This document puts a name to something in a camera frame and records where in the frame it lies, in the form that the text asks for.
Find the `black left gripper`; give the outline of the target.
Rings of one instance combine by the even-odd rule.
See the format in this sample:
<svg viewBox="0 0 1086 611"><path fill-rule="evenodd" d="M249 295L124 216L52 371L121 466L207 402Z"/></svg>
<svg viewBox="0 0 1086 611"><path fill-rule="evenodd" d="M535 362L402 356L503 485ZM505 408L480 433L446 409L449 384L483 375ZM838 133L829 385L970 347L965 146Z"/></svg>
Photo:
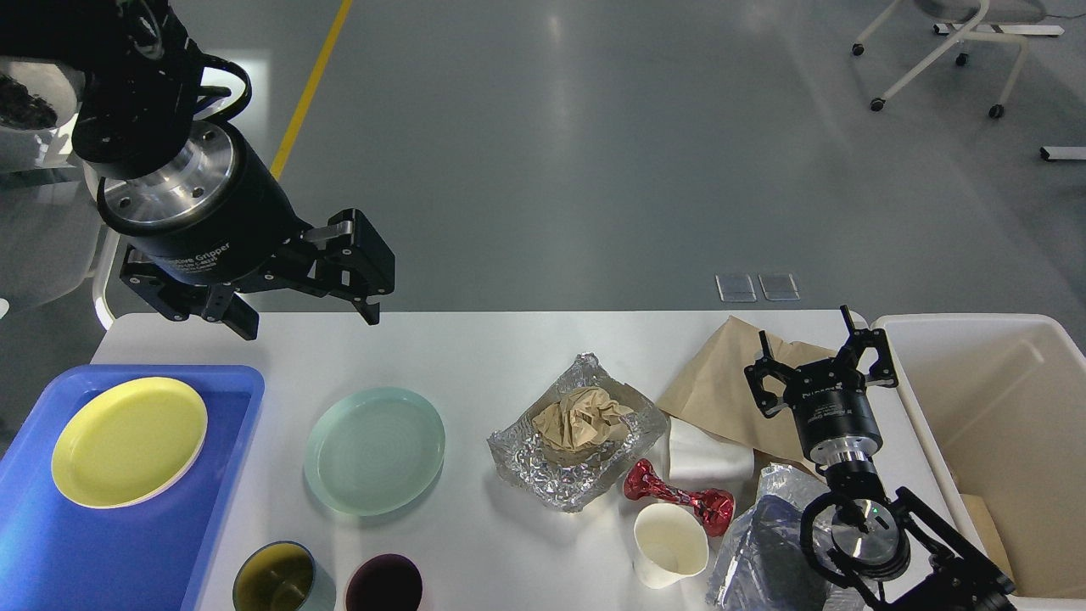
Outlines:
<svg viewBox="0 0 1086 611"><path fill-rule="evenodd" d="M225 120L194 120L174 160L144 177L100 177L94 198L132 245L121 281L168 321L198 317L255 340L258 313L237 291L288 289L346 301L378 324L369 298L395 290L395 254L363 212L341 211L323 227L303 221Z"/></svg>

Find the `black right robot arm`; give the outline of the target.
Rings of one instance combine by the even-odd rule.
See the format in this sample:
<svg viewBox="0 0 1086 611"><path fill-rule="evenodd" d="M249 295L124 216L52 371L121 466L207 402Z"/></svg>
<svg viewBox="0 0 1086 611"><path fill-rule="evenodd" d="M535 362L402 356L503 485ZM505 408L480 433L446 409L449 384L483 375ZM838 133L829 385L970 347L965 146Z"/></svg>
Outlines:
<svg viewBox="0 0 1086 611"><path fill-rule="evenodd" d="M758 410L791 413L803 456L826 479L803 510L804 559L873 610L1011 610L1010 576L912 491L884 491L873 460L883 436L866 391L899 379L884 330L841 313L847 339L836 355L787 365L760 330L761 353L744 370Z"/></svg>

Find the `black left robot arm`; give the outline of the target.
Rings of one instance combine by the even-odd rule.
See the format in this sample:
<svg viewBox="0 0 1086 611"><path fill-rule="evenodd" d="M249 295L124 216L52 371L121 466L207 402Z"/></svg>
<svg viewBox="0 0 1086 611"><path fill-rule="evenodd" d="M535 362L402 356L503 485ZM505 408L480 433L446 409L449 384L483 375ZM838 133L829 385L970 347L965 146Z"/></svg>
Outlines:
<svg viewBox="0 0 1086 611"><path fill-rule="evenodd" d="M128 240L119 280L172 321L258 334L247 294L349 302L377 324L395 254L365 214L300 219L233 116L247 71L202 51L166 1L4 1L3 59L77 75L74 154Z"/></svg>

